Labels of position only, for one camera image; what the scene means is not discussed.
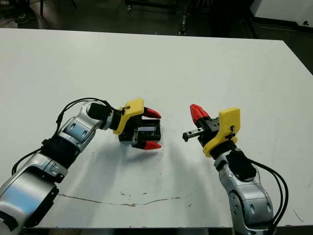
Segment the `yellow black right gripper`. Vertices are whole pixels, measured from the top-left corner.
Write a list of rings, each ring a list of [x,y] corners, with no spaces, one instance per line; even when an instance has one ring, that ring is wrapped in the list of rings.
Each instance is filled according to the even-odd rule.
[[[211,118],[201,106],[192,104],[190,113],[197,128],[182,134],[185,142],[197,137],[207,157],[217,157],[236,148],[236,135],[240,130],[239,108],[222,110],[218,117]]]

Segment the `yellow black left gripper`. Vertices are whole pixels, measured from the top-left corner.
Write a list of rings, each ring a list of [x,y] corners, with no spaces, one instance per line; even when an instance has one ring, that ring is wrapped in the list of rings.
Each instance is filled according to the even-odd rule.
[[[139,127],[142,115],[147,118],[161,119],[160,113],[144,107],[143,99],[128,101],[119,110],[113,110],[112,130],[117,135],[119,141],[131,141],[132,147],[142,148],[143,150],[160,149],[161,145],[154,141],[142,141],[139,138]]]

